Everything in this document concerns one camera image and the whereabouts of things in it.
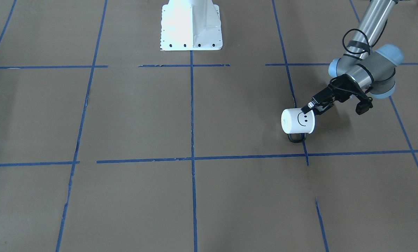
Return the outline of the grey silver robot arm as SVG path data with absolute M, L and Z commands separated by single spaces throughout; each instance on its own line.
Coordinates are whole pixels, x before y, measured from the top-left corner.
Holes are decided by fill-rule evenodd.
M 404 54 L 393 44 L 385 44 L 374 49 L 383 34 L 388 18 L 397 0 L 371 0 L 353 36 L 342 46 L 345 50 L 341 58 L 329 65 L 331 80 L 326 88 L 315 94 L 302 107 L 304 114 L 321 115 L 334 106 L 334 102 L 344 103 L 351 96 L 359 99 L 356 113 L 362 115 L 373 107 L 373 99 L 391 96 L 395 90 L 396 67 L 404 61 Z

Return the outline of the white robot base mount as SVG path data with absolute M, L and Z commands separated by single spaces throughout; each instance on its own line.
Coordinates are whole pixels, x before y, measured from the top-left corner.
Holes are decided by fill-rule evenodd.
M 160 50 L 223 48 L 220 7 L 212 0 L 170 0 L 161 9 Z

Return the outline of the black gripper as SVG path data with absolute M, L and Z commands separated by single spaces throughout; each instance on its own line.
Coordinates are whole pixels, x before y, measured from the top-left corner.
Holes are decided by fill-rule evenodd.
M 321 115 L 333 107 L 334 102 L 346 102 L 350 96 L 359 96 L 359 86 L 350 76 L 338 76 L 330 80 L 326 88 L 312 97 L 312 101 L 301 108 L 304 114 L 313 112 Z

